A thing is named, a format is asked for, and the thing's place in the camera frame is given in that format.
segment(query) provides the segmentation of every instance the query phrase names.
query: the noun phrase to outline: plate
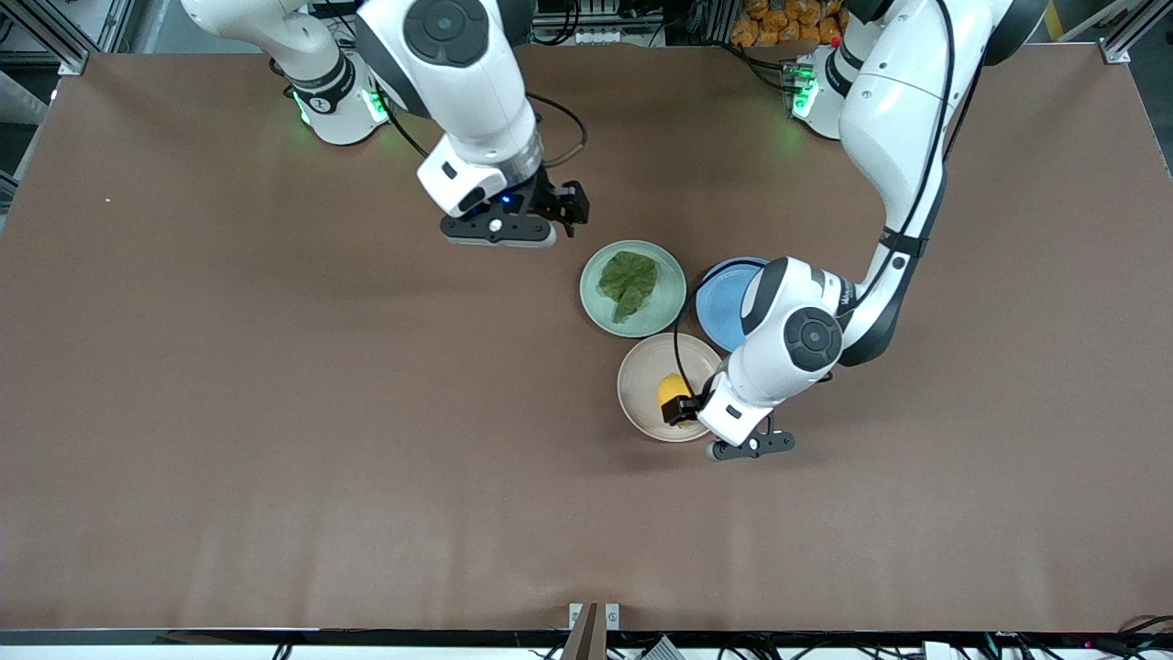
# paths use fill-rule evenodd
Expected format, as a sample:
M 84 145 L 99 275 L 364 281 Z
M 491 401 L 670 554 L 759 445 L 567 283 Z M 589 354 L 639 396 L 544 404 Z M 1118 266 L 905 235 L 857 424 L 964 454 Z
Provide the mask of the plate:
M 733 260 L 752 260 L 766 265 L 766 259 L 762 258 L 734 257 L 708 268 L 705 277 Z M 750 281 L 760 271 L 761 267 L 751 264 L 731 265 L 697 291 L 697 318 L 705 335 L 730 353 L 745 343 L 745 333 L 741 332 L 741 299 Z
M 603 277 L 603 267 L 611 257 L 621 251 L 644 254 L 656 261 L 656 287 L 647 295 L 644 306 L 639 307 L 623 322 L 613 322 L 616 301 L 598 290 L 598 280 Z M 687 292 L 684 270 L 667 250 L 646 240 L 619 240 L 611 243 L 586 261 L 582 278 L 578 280 L 578 297 L 582 298 L 586 315 L 596 325 L 619 338 L 646 338 L 667 327 L 684 306 Z
M 705 381 L 717 373 L 721 359 L 708 345 L 691 335 L 680 335 L 680 363 L 689 375 L 693 393 L 705 387 Z M 619 366 L 619 407 L 628 420 L 645 435 L 665 443 L 696 441 L 708 429 L 700 422 L 685 422 L 676 427 L 664 423 L 664 416 L 656 401 L 660 381 L 669 374 L 677 374 L 676 356 L 672 352 L 672 334 L 664 333 L 647 338 L 628 353 Z

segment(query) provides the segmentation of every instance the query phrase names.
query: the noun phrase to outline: metal frame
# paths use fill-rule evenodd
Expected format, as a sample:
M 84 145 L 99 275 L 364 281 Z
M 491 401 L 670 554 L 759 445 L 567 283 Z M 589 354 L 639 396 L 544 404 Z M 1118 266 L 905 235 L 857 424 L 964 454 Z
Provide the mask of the metal frame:
M 1144 0 L 1116 0 L 1107 7 L 1104 7 L 1103 9 L 1092 14 L 1091 18 L 1087 19 L 1086 21 L 1077 25 L 1076 27 L 1069 29 L 1067 32 L 1064 32 L 1063 35 L 1056 39 L 1055 41 L 1058 43 L 1071 41 L 1077 36 L 1079 36 L 1080 34 L 1091 29 L 1093 26 L 1096 26 L 1096 23 L 1100 21 L 1107 20 L 1119 14 L 1120 12 L 1131 12 L 1135 9 L 1137 5 L 1140 5 L 1140 2 L 1143 1 Z
M 19 22 L 61 62 L 61 73 L 81 75 L 89 54 L 101 50 L 61 9 L 47 0 L 0 0 L 0 9 Z
M 7 171 L 0 170 L 0 212 L 8 212 L 12 200 L 16 197 L 20 182 Z
M 1154 25 L 1159 23 L 1169 9 L 1173 9 L 1173 0 L 1145 0 L 1135 9 L 1128 12 L 1128 15 L 1120 21 L 1112 34 L 1099 40 L 1104 62 L 1108 64 L 1131 62 L 1128 48 Z
M 110 8 L 106 14 L 106 20 L 102 22 L 102 32 L 99 34 L 96 41 L 90 39 L 84 30 L 77 27 L 60 9 L 49 5 L 47 0 L 0 0 L 0 9 L 11 14 L 15 13 L 15 11 L 9 11 L 9 5 L 36 6 L 38 8 L 48 7 L 49 9 L 57 12 L 60 20 L 63 20 L 66 23 L 72 26 L 74 30 L 82 34 L 84 42 L 93 46 L 89 50 L 116 53 L 118 50 L 118 46 L 126 41 L 127 30 L 130 28 L 130 14 L 140 4 L 141 0 L 110 0 Z M 29 28 L 29 32 L 45 43 L 43 38 L 41 38 L 36 29 Z M 59 61 L 61 61 L 61 57 L 56 53 L 52 52 L 52 49 L 36 53 L 5 52 L 0 55 L 0 62 L 6 64 L 56 64 Z

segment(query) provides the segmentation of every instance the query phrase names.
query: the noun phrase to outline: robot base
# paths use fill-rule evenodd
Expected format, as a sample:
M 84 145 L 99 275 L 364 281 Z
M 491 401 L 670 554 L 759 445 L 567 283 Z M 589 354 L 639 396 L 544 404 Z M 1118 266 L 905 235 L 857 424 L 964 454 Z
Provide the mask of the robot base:
M 350 93 L 338 101 L 338 107 L 332 113 L 320 114 L 294 96 L 298 107 L 301 108 L 301 121 L 323 141 L 339 145 L 361 142 L 387 122 L 387 109 L 379 100 L 374 79 L 371 77 L 366 62 L 355 53 L 346 53 L 346 57 L 354 66 L 355 83 Z
M 814 68 L 815 81 L 818 84 L 816 91 L 812 95 L 796 95 L 794 102 L 796 103 L 799 98 L 804 98 L 806 106 L 799 108 L 798 106 L 791 107 L 791 113 L 793 113 L 794 118 L 806 123 L 823 137 L 829 137 L 830 140 L 839 140 L 839 113 L 843 109 L 843 97 L 836 93 L 826 80 L 827 70 L 827 57 L 834 55 L 835 49 L 830 46 L 820 46 L 808 55 L 802 55 L 798 59 L 800 64 L 809 64 Z

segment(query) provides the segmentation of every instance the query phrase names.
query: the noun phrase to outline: blue plate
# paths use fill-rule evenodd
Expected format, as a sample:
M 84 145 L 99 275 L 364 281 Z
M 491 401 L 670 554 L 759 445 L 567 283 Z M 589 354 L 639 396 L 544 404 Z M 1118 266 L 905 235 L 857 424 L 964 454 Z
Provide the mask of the blue plate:
M 734 257 L 708 268 L 705 277 L 731 260 L 752 260 L 766 265 L 766 259 L 762 258 Z M 741 298 L 753 275 L 760 270 L 750 264 L 731 265 L 697 291 L 697 318 L 700 319 L 700 326 L 714 345 L 730 353 L 745 343 L 745 333 L 741 332 Z

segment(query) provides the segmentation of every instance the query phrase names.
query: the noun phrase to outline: cable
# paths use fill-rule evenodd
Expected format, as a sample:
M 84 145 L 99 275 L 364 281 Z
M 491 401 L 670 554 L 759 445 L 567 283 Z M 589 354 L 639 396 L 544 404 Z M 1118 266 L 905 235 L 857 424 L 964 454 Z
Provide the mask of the cable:
M 764 69 L 782 70 L 782 64 L 775 62 L 768 62 L 766 60 L 759 60 L 758 57 L 752 57 L 745 52 L 745 49 L 734 47 L 731 43 L 725 43 L 724 41 L 705 41 L 704 46 L 720 46 L 721 48 L 725 49 L 725 52 L 732 54 L 734 57 L 738 57 L 739 60 L 748 64 L 761 67 Z
M 563 21 L 562 27 L 558 28 L 558 33 L 549 41 L 543 41 L 536 36 L 531 36 L 534 43 L 541 43 L 542 46 L 561 46 L 575 35 L 575 32 L 578 29 L 578 20 L 582 18 L 582 7 L 578 5 L 578 0 L 564 1 L 567 6 L 567 19 Z M 574 13 L 574 25 L 570 23 L 571 13 Z
M 550 106 L 551 108 L 562 111 L 562 114 L 567 115 L 568 117 L 574 120 L 575 123 L 578 124 L 578 134 L 579 134 L 578 143 L 558 156 L 555 156 L 548 161 L 542 161 L 542 164 L 545 165 L 547 169 L 550 169 L 558 166 L 560 164 L 565 164 L 567 162 L 570 161 L 570 158 L 577 156 L 578 151 L 582 151 L 586 147 L 586 137 L 588 137 L 586 124 L 583 123 L 583 120 L 581 120 L 578 115 L 574 113 L 574 110 L 555 101 L 554 98 L 547 98 L 545 96 L 542 96 L 541 94 L 535 94 L 533 91 L 527 91 L 526 95 L 535 101 L 545 103 L 547 106 Z
M 4 14 L 0 14 L 0 27 L 4 28 L 4 35 L 0 36 L 0 43 L 4 43 L 5 41 L 8 40 L 8 36 L 12 34 L 12 28 L 15 25 L 16 25 L 16 21 L 9 19 L 8 16 L 6 16 Z
M 557 653 L 558 649 L 563 648 L 564 646 L 567 646 L 567 642 L 560 641 L 557 645 L 554 646 L 554 648 L 545 652 L 545 656 L 542 658 L 542 660 L 550 660 L 551 658 L 554 658 L 554 654 Z
M 273 660 L 289 660 L 290 655 L 293 654 L 293 645 L 289 642 L 282 642 L 277 645 L 277 651 L 273 651 Z
M 755 260 L 750 260 L 750 259 L 733 259 L 733 260 L 730 260 L 727 263 L 721 264 L 720 267 L 718 267 L 717 270 L 714 270 L 714 271 L 710 272 L 708 274 L 706 274 L 700 280 L 700 284 L 697 284 L 697 287 L 693 288 L 692 291 L 690 291 L 687 295 L 685 295 L 684 304 L 680 305 L 680 311 L 677 312 L 676 319 L 672 320 L 672 353 L 673 353 L 673 355 L 676 355 L 676 370 L 677 370 L 677 373 L 680 374 L 680 379 L 684 381 L 684 387 L 689 390 L 689 396 L 692 397 L 692 399 L 697 399 L 697 393 L 692 392 L 692 383 L 689 382 L 689 376 L 685 375 L 685 373 L 684 373 L 684 363 L 680 362 L 680 318 L 684 317 L 685 309 L 689 308 L 689 302 L 694 297 L 697 297 L 697 292 L 700 291 L 705 286 L 705 284 L 708 284 L 708 281 L 713 277 L 717 277 L 718 274 L 720 274 L 721 272 L 724 272 L 725 268 L 732 267 L 734 265 L 753 265 L 753 266 L 757 266 L 758 268 L 765 267 L 765 265 L 762 265 L 761 263 L 755 261 Z
M 343 18 L 343 14 L 338 11 L 338 7 L 334 6 L 334 2 L 332 0 L 326 0 L 326 6 L 330 7 L 330 13 L 334 14 L 334 18 L 338 19 L 340 23 L 343 23 L 343 27 L 346 28 L 346 32 L 351 33 L 351 39 L 353 39 L 354 42 L 358 43 L 359 35 L 354 34 L 354 28 L 351 27 L 351 23 L 346 22 L 346 19 Z
M 819 637 L 819 638 L 826 637 L 826 633 L 787 633 L 787 634 L 795 635 L 795 637 Z M 830 641 L 826 641 L 826 642 L 822 642 L 822 644 L 832 644 L 832 642 Z M 887 649 L 887 648 L 884 648 L 884 647 L 882 647 L 880 645 L 866 646 L 866 645 L 856 642 L 856 641 L 846 641 L 846 640 L 842 641 L 842 644 L 846 644 L 847 646 L 854 647 L 854 648 L 856 648 L 859 651 L 863 651 L 863 652 L 868 653 L 869 655 L 874 655 L 875 658 L 879 658 L 881 653 L 884 654 L 884 655 L 889 655 L 891 658 L 896 658 L 899 660 L 913 660 L 913 659 L 921 658 L 918 654 L 915 654 L 915 653 L 901 653 L 899 647 L 893 647 L 893 648 L 896 648 L 896 649 L 895 651 L 889 651 L 889 649 Z
M 1146 628 L 1151 628 L 1151 627 L 1153 627 L 1153 626 L 1155 626 L 1158 624 L 1164 624 L 1166 621 L 1173 621 L 1173 615 L 1166 614 L 1164 617 L 1150 617 L 1148 619 L 1146 619 L 1145 621 L 1143 621 L 1140 624 L 1137 624 L 1135 626 L 1132 626 L 1130 628 L 1125 628 L 1125 630 L 1120 631 L 1120 634 L 1121 635 L 1135 634 L 1135 633 L 1139 633 L 1139 632 L 1141 632 L 1141 631 L 1144 631 Z
M 952 91 L 954 66 L 956 64 L 956 59 L 957 59 L 957 45 L 954 42 L 952 18 L 949 15 L 949 7 L 945 6 L 944 0 L 936 0 L 936 4 L 937 7 L 941 9 L 941 19 L 945 23 L 945 36 L 947 36 L 945 43 L 948 47 L 948 57 L 945 60 L 944 90 L 941 95 L 941 108 L 937 110 L 937 121 L 934 131 L 931 132 L 931 137 L 929 140 L 929 155 L 924 161 L 924 172 L 921 175 L 921 184 L 916 189 L 916 197 L 913 198 L 913 205 L 908 207 L 908 217 L 906 217 L 904 223 L 900 225 L 900 231 L 897 231 L 897 234 L 904 233 L 904 231 L 908 230 L 908 226 L 913 223 L 913 216 L 916 213 L 916 209 L 921 204 L 921 198 L 924 196 L 924 189 L 928 188 L 929 185 L 929 175 L 933 172 L 934 155 L 936 155 L 937 149 L 941 148 L 941 141 L 944 138 L 945 114 L 949 110 L 949 94 L 950 91 Z M 873 277 L 872 281 L 868 283 L 867 287 L 863 290 L 863 293 L 855 299 L 855 304 L 852 305 L 852 307 L 845 311 L 843 313 L 848 313 L 849 311 L 854 311 L 855 308 L 857 308 L 860 304 L 863 302 L 863 300 L 872 293 L 872 291 L 876 286 L 876 283 L 879 283 L 880 278 L 883 275 L 884 268 L 887 268 L 888 264 L 891 261 L 893 253 L 894 250 L 889 247 L 888 253 L 884 254 L 883 257 L 883 261 L 876 270 L 875 277 Z
M 731 652 L 733 655 L 737 655 L 741 660 L 750 660 L 740 651 L 733 648 L 732 646 L 723 646 L 720 651 L 717 652 L 717 660 L 721 660 L 721 658 L 725 656 L 726 651 Z
M 411 144 L 413 149 L 415 149 L 415 152 L 423 156 L 425 158 L 428 157 L 428 150 L 425 149 L 423 147 L 420 147 L 420 143 L 416 142 L 415 138 L 412 137 L 409 132 L 407 132 L 407 129 L 404 128 L 404 124 L 399 123 L 399 117 L 395 116 L 395 106 L 391 102 L 389 98 L 387 98 L 387 95 L 384 93 L 382 88 L 375 86 L 375 90 L 379 93 L 379 101 L 382 102 L 382 108 L 387 113 L 387 118 L 391 121 L 392 125 L 395 127 L 395 130 L 398 130 L 399 134 L 404 136 L 404 140 L 407 140 L 407 143 Z
M 954 142 L 957 141 L 957 134 L 961 132 L 961 124 L 965 123 L 965 115 L 969 114 L 969 103 L 974 100 L 974 90 L 977 89 L 977 81 L 982 77 L 982 63 L 978 62 L 977 70 L 974 72 L 974 80 L 969 83 L 969 90 L 965 91 L 965 101 L 961 104 L 961 111 L 957 113 L 957 123 L 954 124 L 952 135 L 949 136 L 949 144 L 945 145 L 944 159 L 949 159 L 949 154 L 952 152 Z
M 812 651 L 814 651 L 815 648 L 819 648 L 820 646 L 827 646 L 828 644 L 830 644 L 830 642 L 828 642 L 828 641 L 820 641 L 819 644 L 815 644 L 813 646 L 808 646 L 808 647 L 804 648 L 802 651 L 795 653 L 794 658 L 791 658 L 791 660 L 801 660 L 802 656 L 806 655 L 807 653 L 811 653 Z

